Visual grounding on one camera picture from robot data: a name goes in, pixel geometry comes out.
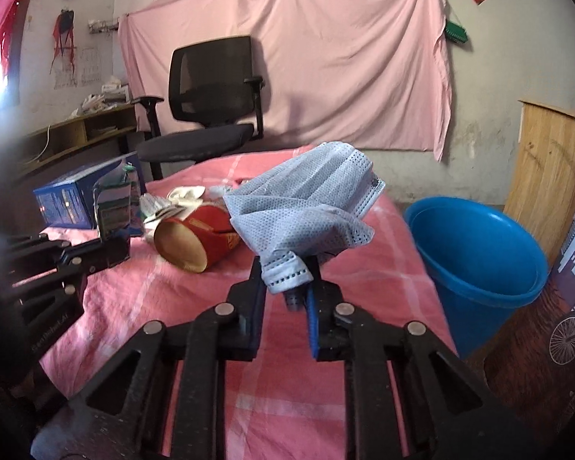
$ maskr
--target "mesh chair back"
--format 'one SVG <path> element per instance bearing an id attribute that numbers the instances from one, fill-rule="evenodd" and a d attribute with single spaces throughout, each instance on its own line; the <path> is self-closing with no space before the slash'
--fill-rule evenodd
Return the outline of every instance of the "mesh chair back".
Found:
<path id="1" fill-rule="evenodd" d="M 254 109 L 251 37 L 235 36 L 175 50 L 170 63 L 169 104 L 178 121 L 228 124 Z"/>

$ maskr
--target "green brush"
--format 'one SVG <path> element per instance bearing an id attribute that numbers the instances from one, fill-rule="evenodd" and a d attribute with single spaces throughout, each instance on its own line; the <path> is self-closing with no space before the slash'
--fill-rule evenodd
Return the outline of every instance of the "green brush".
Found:
<path id="1" fill-rule="evenodd" d="M 445 37 L 454 43 L 464 44 L 468 41 L 467 30 L 452 21 L 445 24 Z"/>

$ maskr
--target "face mask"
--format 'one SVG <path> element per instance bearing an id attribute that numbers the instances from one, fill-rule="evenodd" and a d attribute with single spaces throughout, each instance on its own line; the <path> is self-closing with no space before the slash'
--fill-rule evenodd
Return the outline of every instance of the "face mask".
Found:
<path id="1" fill-rule="evenodd" d="M 224 196 L 230 222 L 260 256 L 262 279 L 276 294 L 313 279 L 302 258 L 320 262 L 368 244 L 360 221 L 385 183 L 347 143 L 333 141 L 279 164 Z"/>

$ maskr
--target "blue box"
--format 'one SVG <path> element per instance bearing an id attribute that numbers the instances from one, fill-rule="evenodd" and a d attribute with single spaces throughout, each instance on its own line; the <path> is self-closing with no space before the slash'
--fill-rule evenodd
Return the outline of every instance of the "blue box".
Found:
<path id="1" fill-rule="evenodd" d="M 38 208 L 47 226 L 83 230 L 96 228 L 94 185 L 99 178 L 115 169 L 124 159 L 136 168 L 140 193 L 144 194 L 145 180 L 136 152 L 93 166 L 83 166 L 34 191 Z"/>

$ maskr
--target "blue bucket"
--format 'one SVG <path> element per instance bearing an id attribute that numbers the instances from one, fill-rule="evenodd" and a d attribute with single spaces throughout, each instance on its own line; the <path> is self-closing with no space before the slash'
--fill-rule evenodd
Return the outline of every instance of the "blue bucket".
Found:
<path id="1" fill-rule="evenodd" d="M 503 213 L 470 200 L 430 197 L 409 207 L 405 221 L 437 287 L 461 358 L 543 289 L 543 251 Z"/>

